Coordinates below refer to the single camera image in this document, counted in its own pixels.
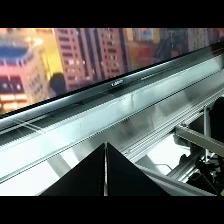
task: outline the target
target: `machinery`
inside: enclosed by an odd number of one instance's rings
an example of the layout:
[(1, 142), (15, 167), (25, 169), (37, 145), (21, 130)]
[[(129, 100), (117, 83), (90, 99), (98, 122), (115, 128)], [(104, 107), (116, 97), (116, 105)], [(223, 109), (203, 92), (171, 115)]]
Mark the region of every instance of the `machinery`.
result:
[[(209, 110), (224, 94), (223, 68), (223, 47), (208, 47), (48, 113), (2, 118), (0, 195), (41, 195), (104, 143), (169, 195), (221, 195), (222, 184), (206, 172), (224, 156), (209, 122)], [(210, 188), (194, 184), (200, 175)]]

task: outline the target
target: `rooftop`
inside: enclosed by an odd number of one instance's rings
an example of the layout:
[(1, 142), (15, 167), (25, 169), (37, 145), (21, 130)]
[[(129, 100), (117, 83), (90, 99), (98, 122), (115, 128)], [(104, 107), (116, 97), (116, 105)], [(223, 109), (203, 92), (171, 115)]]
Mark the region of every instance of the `rooftop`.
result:
[(0, 58), (16, 59), (23, 57), (28, 51), (26, 47), (0, 46)]

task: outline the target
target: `display screen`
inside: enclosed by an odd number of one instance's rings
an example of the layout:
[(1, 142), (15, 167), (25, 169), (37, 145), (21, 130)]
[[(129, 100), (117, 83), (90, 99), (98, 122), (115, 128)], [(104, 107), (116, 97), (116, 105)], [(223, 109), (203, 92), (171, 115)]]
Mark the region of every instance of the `display screen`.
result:
[(0, 28), (0, 114), (221, 41), (224, 28)]

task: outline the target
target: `black triangular object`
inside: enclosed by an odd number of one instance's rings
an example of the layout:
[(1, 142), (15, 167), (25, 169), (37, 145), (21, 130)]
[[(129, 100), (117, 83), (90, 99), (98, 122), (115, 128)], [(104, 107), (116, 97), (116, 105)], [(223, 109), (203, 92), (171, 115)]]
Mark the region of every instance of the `black triangular object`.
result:
[(109, 196), (170, 196), (109, 143), (106, 157)]
[(105, 145), (99, 146), (41, 196), (103, 196)]

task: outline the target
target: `screen bezel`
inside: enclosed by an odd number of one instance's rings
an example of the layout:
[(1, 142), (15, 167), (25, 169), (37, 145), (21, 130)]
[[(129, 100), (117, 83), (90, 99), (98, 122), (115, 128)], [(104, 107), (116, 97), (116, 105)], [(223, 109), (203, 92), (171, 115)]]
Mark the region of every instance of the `screen bezel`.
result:
[(18, 123), (18, 121), (22, 123), (24, 121), (34, 119), (49, 112), (61, 109), (70, 104), (80, 102), (101, 92), (106, 92), (108, 90), (144, 79), (146, 77), (150, 78), (164, 70), (172, 69), (186, 63), (194, 63), (194, 61), (197, 61), (197, 64), (201, 63), (223, 52), (224, 41), (135, 71), (127, 72), (115, 78), (104, 80), (102, 82), (95, 83), (93, 85), (86, 86), (81, 89), (74, 90), (6, 114), (2, 114), (0, 116), (0, 130), (14, 126), (16, 123)]

